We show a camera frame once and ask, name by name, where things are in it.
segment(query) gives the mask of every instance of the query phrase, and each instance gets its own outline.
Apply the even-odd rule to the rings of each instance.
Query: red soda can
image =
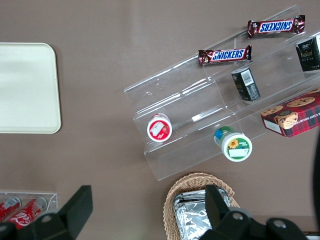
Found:
[[[7,222],[14,223],[16,229],[22,229],[31,224],[41,212],[47,209],[48,202],[42,196],[37,196],[28,202],[25,207],[10,217]]]
[[[4,202],[0,203],[0,223],[19,208],[21,208],[21,200],[17,196],[10,196]]]

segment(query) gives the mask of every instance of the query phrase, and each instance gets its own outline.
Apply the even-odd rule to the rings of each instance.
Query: clear acrylic display stand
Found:
[[[290,7],[266,20],[299,15]],[[252,61],[200,66],[198,55],[124,90],[135,111],[133,118],[143,140],[144,155],[158,180],[219,155],[215,131],[231,126],[254,139],[268,132],[260,111],[304,91],[317,73],[302,72],[295,43],[306,34],[281,33],[247,39],[247,30],[209,49],[227,50],[252,45]],[[261,97],[251,103],[241,99],[231,72],[250,67]],[[154,142],[147,125],[154,114],[166,114],[173,132],[165,142]]]
[[[0,191],[0,203],[4,202],[9,196],[16,196],[21,199],[22,207],[35,197],[44,197],[48,203],[46,211],[58,209],[58,194],[51,192],[17,192]]]

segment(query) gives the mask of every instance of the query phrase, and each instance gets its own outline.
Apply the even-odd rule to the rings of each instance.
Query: brown table surface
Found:
[[[311,179],[319,129],[291,139],[270,132],[253,140],[244,162],[219,155],[157,181],[124,93],[248,20],[294,4],[306,15],[308,33],[320,29],[317,0],[1,1],[1,42],[43,42],[56,52],[62,127],[49,135],[0,134],[0,188],[57,192],[63,206],[81,185],[92,185],[94,210],[79,240],[163,240],[170,187],[200,171],[231,186],[258,221],[284,217],[315,231]]]

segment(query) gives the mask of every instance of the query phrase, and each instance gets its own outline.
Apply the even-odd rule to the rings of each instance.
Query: chocolate chip cookie picture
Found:
[[[283,108],[283,106],[280,106],[280,105],[274,106],[272,108],[269,108],[269,109],[261,112],[261,116],[265,117],[267,115],[274,114],[274,113],[280,111],[282,108]]]
[[[312,103],[314,100],[315,100],[314,97],[302,97],[289,102],[286,106],[290,108],[301,107],[301,106],[305,106],[307,104]]]
[[[274,117],[274,121],[283,129],[292,128],[298,120],[298,113],[295,111],[283,111]]]
[[[312,91],[309,91],[306,94],[315,94],[315,93],[318,93],[318,92],[320,92],[320,87],[318,87],[316,89],[313,89]]]

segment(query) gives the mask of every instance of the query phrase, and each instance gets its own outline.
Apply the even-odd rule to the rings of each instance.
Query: snickers bar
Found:
[[[294,33],[300,34],[305,29],[305,15],[297,15],[294,18],[273,21],[248,21],[248,39],[254,35]]]
[[[221,62],[234,62],[251,60],[252,46],[229,50],[199,50],[199,64],[214,64]]]

